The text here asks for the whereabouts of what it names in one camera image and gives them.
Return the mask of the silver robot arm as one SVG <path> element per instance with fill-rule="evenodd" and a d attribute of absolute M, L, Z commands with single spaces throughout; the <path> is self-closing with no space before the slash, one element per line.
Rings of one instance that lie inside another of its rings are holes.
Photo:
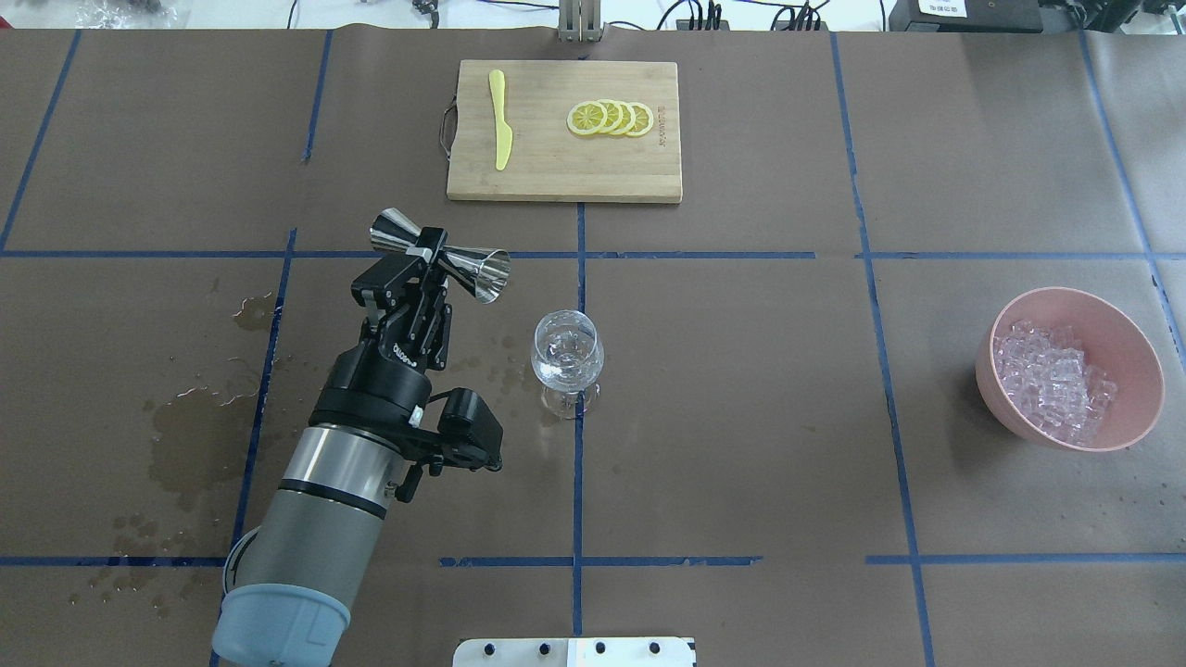
<path fill-rule="evenodd" d="M 448 287 L 434 258 L 391 253 L 353 282 L 366 309 L 359 344 L 334 361 L 262 523 L 225 566 L 222 659 L 332 663 L 431 394 L 419 328 L 436 324 Z"/>

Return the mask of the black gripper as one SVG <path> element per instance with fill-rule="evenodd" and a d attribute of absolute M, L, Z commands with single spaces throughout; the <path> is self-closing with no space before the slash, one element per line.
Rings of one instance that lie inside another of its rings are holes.
<path fill-rule="evenodd" d="M 448 250 L 413 244 L 412 254 L 385 254 L 353 279 L 350 292 L 366 320 L 391 316 L 377 333 L 364 326 L 361 341 L 334 360 L 310 425 L 374 436 L 407 436 L 417 430 L 412 418 L 429 402 L 432 392 L 427 371 L 444 371 L 448 364 L 453 312 L 448 267 Z M 402 307 L 408 300 L 404 288 L 412 282 L 417 282 L 412 324 L 423 328 L 410 342 L 406 339 L 410 309 Z"/>

